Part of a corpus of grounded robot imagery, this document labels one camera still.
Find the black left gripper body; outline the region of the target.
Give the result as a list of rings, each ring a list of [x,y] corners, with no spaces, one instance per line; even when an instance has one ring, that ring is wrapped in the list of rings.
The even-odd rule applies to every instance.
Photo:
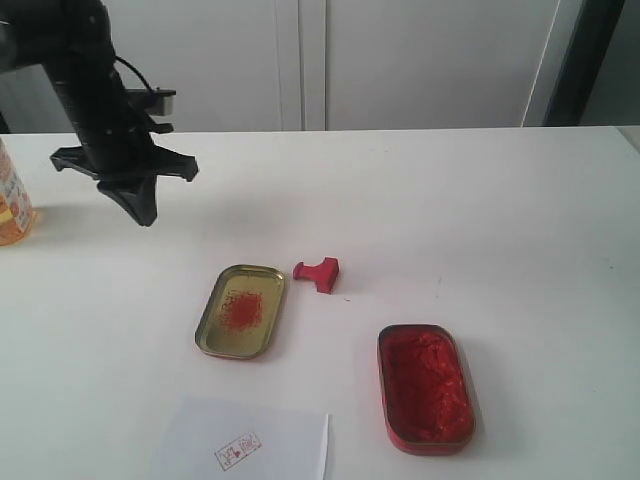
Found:
[[[58,171],[73,169],[97,181],[125,181],[151,176],[173,176],[192,181],[199,169],[193,156],[156,145],[153,133],[174,131],[170,123],[157,123],[149,115],[76,113],[72,125],[80,141],[51,155]]]

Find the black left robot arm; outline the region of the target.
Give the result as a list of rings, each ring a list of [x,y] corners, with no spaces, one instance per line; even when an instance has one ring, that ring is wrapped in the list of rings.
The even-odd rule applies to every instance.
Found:
[[[160,176],[187,182],[199,172],[192,156],[156,145],[169,123],[155,122],[149,108],[172,90],[128,90],[116,69],[121,62],[109,14],[100,1],[4,1],[1,4],[1,70],[43,67],[80,141],[51,156],[58,171],[73,169],[97,183],[139,225],[157,218]]]

